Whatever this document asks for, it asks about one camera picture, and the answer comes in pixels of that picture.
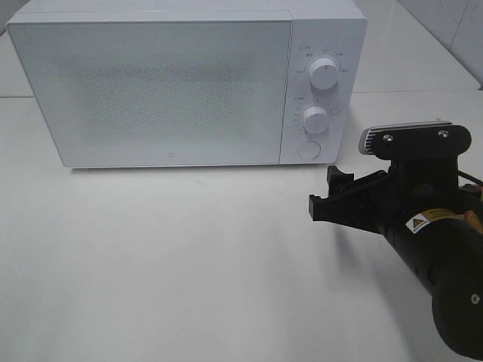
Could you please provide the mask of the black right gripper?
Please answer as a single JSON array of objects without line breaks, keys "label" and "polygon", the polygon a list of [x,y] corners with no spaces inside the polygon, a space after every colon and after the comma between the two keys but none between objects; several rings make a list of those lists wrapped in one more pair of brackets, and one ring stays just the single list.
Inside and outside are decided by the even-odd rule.
[{"label": "black right gripper", "polygon": [[328,197],[309,195],[309,215],[314,222],[376,233],[388,241],[461,241],[457,171],[458,157],[390,161],[388,170],[359,179],[330,165]]}]

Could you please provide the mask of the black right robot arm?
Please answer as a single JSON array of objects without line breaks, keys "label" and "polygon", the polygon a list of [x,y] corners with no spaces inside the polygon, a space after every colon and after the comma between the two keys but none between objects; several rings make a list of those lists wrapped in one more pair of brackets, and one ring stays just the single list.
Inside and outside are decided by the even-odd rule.
[{"label": "black right robot arm", "polygon": [[388,170],[356,179],[327,170],[326,198],[309,214],[383,236],[432,299],[438,334],[452,351],[482,357],[482,193],[459,186],[457,156],[393,158]]}]

